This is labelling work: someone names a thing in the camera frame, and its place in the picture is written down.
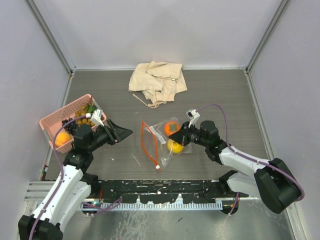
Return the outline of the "fake lemon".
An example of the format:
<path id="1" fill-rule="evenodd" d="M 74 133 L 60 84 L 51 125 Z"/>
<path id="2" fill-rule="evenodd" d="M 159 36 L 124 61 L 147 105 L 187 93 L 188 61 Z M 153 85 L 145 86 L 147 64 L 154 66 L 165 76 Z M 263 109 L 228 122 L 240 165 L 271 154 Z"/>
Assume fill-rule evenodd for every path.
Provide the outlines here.
<path id="1" fill-rule="evenodd" d="M 167 148 L 173 154 L 179 154 L 184 150 L 184 147 L 182 145 L 180 145 L 179 143 L 173 141 L 172 139 L 168 140 Z"/>

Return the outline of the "fake orange persimmon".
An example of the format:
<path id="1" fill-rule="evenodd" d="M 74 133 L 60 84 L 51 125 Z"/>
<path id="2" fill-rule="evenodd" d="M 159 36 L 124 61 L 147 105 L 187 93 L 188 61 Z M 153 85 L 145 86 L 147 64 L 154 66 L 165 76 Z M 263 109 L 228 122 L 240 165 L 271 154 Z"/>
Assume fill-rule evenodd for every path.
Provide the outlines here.
<path id="1" fill-rule="evenodd" d="M 164 133 L 167 136 L 170 136 L 174 133 L 176 133 L 177 131 L 179 131 L 181 128 L 181 125 L 179 122 L 175 121 L 175 120 L 171 120 L 168 121 L 167 123 L 164 124 Z"/>

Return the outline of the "clear zip top bag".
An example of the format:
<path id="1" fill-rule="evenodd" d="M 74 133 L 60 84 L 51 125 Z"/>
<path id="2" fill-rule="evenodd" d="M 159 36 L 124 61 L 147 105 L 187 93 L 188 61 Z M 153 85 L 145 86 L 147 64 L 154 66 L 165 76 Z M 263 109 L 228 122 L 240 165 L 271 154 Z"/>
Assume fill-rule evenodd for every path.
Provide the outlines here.
<path id="1" fill-rule="evenodd" d="M 140 128 L 140 145 L 146 157 L 155 165 L 157 171 L 165 169 L 171 160 L 179 157 L 180 155 L 187 155 L 192 153 L 190 145 L 183 146 L 183 151 L 174 154 L 168 150 L 167 142 L 169 136 L 165 134 L 164 126 L 169 121 L 177 121 L 182 126 L 181 122 L 176 117 L 167 118 L 154 125 L 141 123 Z"/>

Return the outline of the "fake brown longan bunch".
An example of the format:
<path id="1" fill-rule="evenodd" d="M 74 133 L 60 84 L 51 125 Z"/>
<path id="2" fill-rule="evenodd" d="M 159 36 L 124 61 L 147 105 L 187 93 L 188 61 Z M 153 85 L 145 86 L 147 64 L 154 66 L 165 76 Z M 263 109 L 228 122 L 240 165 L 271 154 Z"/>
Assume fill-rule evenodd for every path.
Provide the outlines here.
<path id="1" fill-rule="evenodd" d="M 94 127 L 96 124 L 92 122 L 91 117 L 87 117 L 88 114 L 92 115 L 98 107 L 95 105 L 93 98 L 91 97 L 87 103 L 84 103 L 76 112 L 75 118 L 81 117 L 76 120 L 78 126 L 89 125 Z"/>

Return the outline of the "fake black grape bunch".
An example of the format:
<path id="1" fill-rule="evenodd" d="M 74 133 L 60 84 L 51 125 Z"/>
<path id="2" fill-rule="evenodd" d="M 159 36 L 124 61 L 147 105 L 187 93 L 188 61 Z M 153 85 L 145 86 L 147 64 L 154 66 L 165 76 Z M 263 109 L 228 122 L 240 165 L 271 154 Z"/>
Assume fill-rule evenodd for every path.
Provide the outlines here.
<path id="1" fill-rule="evenodd" d="M 76 121 L 74 121 L 72 118 L 68 118 L 68 119 L 64 119 L 61 121 L 62 126 L 64 127 L 64 130 L 70 134 L 70 135 L 74 135 L 76 133 L 78 124 Z"/>

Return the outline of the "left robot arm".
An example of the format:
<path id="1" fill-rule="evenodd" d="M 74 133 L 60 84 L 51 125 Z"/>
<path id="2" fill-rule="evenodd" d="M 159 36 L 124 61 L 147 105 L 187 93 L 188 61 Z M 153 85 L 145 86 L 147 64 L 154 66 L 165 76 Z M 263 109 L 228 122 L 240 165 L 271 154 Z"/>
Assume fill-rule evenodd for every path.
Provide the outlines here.
<path id="1" fill-rule="evenodd" d="M 23 215 L 18 221 L 20 239 L 63 239 L 66 226 L 82 202 L 100 193 L 98 177 L 87 173 L 93 152 L 105 144 L 115 145 L 131 134 L 131 129 L 110 119 L 96 130 L 87 124 L 79 126 L 73 136 L 73 147 L 60 164 L 59 176 L 50 191 L 31 215 Z"/>

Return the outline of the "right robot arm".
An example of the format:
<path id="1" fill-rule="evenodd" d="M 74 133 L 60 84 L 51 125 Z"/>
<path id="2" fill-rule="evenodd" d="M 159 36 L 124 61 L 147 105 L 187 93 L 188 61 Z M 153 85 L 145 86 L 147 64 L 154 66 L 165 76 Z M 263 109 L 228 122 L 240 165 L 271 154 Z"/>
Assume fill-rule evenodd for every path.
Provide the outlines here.
<path id="1" fill-rule="evenodd" d="M 305 196 L 283 160 L 261 159 L 237 150 L 221 139 L 213 121 L 203 121 L 200 128 L 187 121 L 169 139 L 182 146 L 189 143 L 203 146 L 211 161 L 234 169 L 219 179 L 219 191 L 225 197 L 244 193 L 261 199 L 269 210 L 280 214 Z"/>

